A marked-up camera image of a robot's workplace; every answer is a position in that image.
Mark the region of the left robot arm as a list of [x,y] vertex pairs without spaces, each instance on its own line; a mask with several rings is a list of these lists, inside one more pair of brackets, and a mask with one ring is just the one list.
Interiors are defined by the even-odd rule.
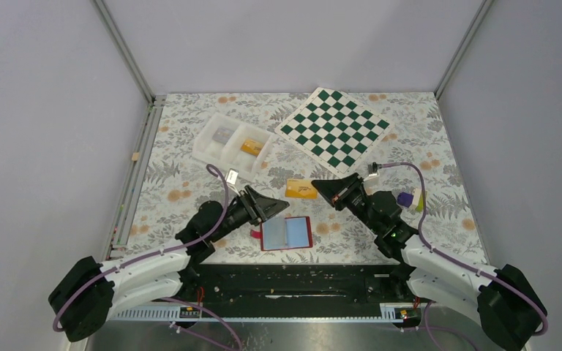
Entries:
[[71,342],[98,331],[106,320],[147,301],[176,296],[187,301],[198,290],[191,271],[214,253],[214,242],[250,224],[258,226],[289,203],[246,186],[223,203],[202,203],[186,226],[157,248],[114,261],[80,259],[48,297],[55,312],[53,329]]

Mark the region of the orange card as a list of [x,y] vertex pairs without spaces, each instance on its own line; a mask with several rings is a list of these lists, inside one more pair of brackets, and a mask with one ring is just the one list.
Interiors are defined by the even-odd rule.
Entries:
[[314,200],[318,191],[310,179],[288,179],[286,182],[285,196],[303,200]]

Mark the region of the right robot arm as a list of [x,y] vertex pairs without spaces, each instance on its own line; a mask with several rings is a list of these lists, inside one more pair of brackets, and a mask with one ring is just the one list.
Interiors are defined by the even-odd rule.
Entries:
[[390,282],[400,301],[413,296],[444,305],[482,327],[504,350],[521,350],[544,330],[547,310],[518,268],[495,268],[456,254],[438,254],[419,231],[401,218],[391,192],[366,193],[362,178],[314,180],[312,185],[335,210],[348,209],[375,235],[385,257],[397,261]]

